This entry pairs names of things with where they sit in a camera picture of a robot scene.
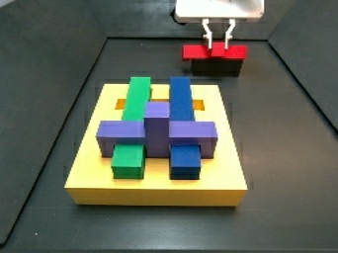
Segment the yellow block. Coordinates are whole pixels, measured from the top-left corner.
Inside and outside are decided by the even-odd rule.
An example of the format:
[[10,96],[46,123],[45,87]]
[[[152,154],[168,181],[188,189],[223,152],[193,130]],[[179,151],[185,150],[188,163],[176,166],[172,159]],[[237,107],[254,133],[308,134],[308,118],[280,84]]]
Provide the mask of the yellow block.
[[[143,180],[113,179],[111,158],[100,157],[96,131],[100,121],[121,119],[119,100],[127,84],[105,84],[81,140],[64,188],[80,205],[228,206],[247,192],[232,133],[216,85],[191,85],[193,100],[203,101],[196,121],[213,121],[217,144],[213,159],[201,159],[199,180],[171,180],[169,160],[147,158]],[[169,85],[152,85],[152,100],[169,98]]]

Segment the toy block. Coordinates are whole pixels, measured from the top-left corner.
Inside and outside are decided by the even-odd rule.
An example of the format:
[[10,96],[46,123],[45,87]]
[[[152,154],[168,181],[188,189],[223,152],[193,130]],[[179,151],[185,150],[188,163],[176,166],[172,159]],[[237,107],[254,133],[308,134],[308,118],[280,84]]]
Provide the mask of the toy block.
[[217,132],[213,122],[169,122],[169,145],[197,145],[200,157],[213,158]]
[[144,171],[141,174],[113,174],[113,179],[144,179]]
[[243,60],[224,60],[223,58],[193,59],[191,73],[193,76],[232,76],[237,77]]
[[173,175],[169,174],[169,179],[171,180],[199,180],[199,174],[188,175],[188,174],[181,174],[181,175]]
[[169,79],[169,120],[195,120],[188,77]]
[[225,54],[224,42],[213,42],[209,57],[223,57]]
[[96,140],[101,157],[111,157],[116,144],[145,144],[144,122],[101,121]]
[[148,102],[145,105],[144,127],[147,157],[169,157],[169,103]]
[[[123,121],[141,121],[145,103],[151,98],[151,77],[132,77],[129,82],[127,100],[124,103]],[[116,144],[111,168],[113,175],[128,174],[132,171],[135,179],[144,170],[144,145]]]
[[[247,184],[216,85],[191,85],[192,98],[203,100],[204,104],[204,111],[195,112],[195,120],[215,122],[217,130],[215,156],[213,159],[201,160],[199,180],[189,180],[191,177],[189,181],[171,180],[169,160],[153,158],[145,161],[143,180],[112,179],[111,159],[101,158],[93,136],[101,120],[120,120],[121,112],[116,110],[107,113],[107,110],[113,110],[112,104],[127,97],[128,87],[128,84],[103,86],[64,184],[75,203],[119,206],[237,206],[247,193]],[[152,98],[168,99],[169,85],[152,84]]]
[[185,44],[181,48],[181,60],[208,59],[212,57],[221,57],[221,59],[227,60],[243,60],[247,57],[247,47],[244,45],[229,45],[223,50],[223,55],[219,56],[220,46],[224,48],[224,42],[215,42],[212,44],[215,50],[212,51],[203,44]]
[[200,153],[196,145],[169,146],[169,174],[199,175]]
[[139,179],[144,174],[144,162],[144,145],[115,145],[111,161],[113,178],[127,174],[128,178]]
[[140,121],[151,99],[151,77],[132,77],[123,111],[123,121]]

